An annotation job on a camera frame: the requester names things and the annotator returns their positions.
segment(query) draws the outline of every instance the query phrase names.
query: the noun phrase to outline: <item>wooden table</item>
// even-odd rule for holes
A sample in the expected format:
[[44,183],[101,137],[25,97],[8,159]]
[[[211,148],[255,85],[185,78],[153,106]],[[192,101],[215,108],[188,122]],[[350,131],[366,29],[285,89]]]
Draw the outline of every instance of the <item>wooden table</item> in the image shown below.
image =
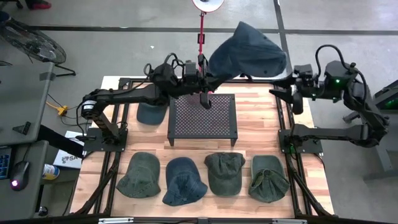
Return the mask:
[[[104,89],[117,89],[120,77],[104,77]],[[127,119],[129,135],[127,147],[121,155],[118,181],[126,174],[130,158],[136,152],[155,154],[160,161],[159,185],[161,193],[151,198],[128,198],[117,189],[114,193],[112,216],[114,217],[212,217],[212,218],[291,218],[294,216],[290,190],[281,200],[273,203],[262,203],[248,195],[248,186],[251,181],[250,166],[254,155],[275,155],[285,167],[284,155],[280,152],[277,132],[280,129],[275,97],[268,92],[272,88],[266,84],[223,84],[216,93],[235,93],[236,114],[238,120],[238,141],[235,147],[230,146],[229,139],[176,139],[175,146],[171,147],[167,140],[167,113],[162,124],[149,126],[141,124],[136,119],[138,104],[131,104]],[[123,106],[119,110],[119,120]],[[104,113],[111,119],[113,106],[105,109]],[[295,116],[296,123],[313,127],[311,111],[308,101],[304,101],[304,113]],[[208,186],[207,167],[205,157],[214,152],[239,152],[246,158],[243,166],[243,187],[235,197],[217,197],[210,189],[199,201],[179,207],[170,207],[162,203],[167,191],[165,168],[167,163],[176,157],[187,156],[197,165],[202,181]],[[88,200],[97,187],[103,152],[94,152],[83,161],[78,179],[71,212],[77,211]],[[330,200],[325,172],[319,158],[312,154],[302,154],[305,176],[308,188],[330,213],[333,207]],[[104,190],[101,211],[103,211],[108,195],[108,186]],[[300,208],[304,212],[302,191],[296,184]]]

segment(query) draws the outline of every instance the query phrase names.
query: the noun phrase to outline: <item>mesh stand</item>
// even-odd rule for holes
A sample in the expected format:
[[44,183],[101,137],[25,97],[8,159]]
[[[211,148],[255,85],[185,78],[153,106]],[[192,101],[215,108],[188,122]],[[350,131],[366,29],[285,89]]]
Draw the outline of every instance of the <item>mesh stand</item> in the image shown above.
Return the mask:
[[212,107],[204,109],[199,95],[185,95],[171,99],[167,138],[174,139],[230,139],[231,146],[238,139],[234,94],[210,94]]
[[62,68],[62,69],[64,69],[64,70],[70,72],[70,73],[65,73],[65,74],[57,75],[57,77],[70,76],[70,75],[76,76],[76,72],[75,72],[74,70],[72,70],[72,69],[65,68],[65,67],[63,67],[63,66],[61,66],[61,65],[55,65],[55,66],[56,66],[57,68]]

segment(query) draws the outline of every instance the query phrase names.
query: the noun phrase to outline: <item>dark green cap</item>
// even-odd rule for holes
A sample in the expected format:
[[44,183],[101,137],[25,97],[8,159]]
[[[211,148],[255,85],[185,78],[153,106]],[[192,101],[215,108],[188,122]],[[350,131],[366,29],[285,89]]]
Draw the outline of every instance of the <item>dark green cap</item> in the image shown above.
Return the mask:
[[246,161],[237,152],[217,152],[206,156],[210,190],[218,196],[237,195],[242,188],[242,166]]
[[116,188],[127,197],[152,197],[160,192],[159,174],[160,162],[156,156],[137,152],[132,156],[126,175],[120,179]]
[[251,163],[249,195],[261,202],[275,202],[285,197],[290,184],[282,163],[276,156],[254,156]]

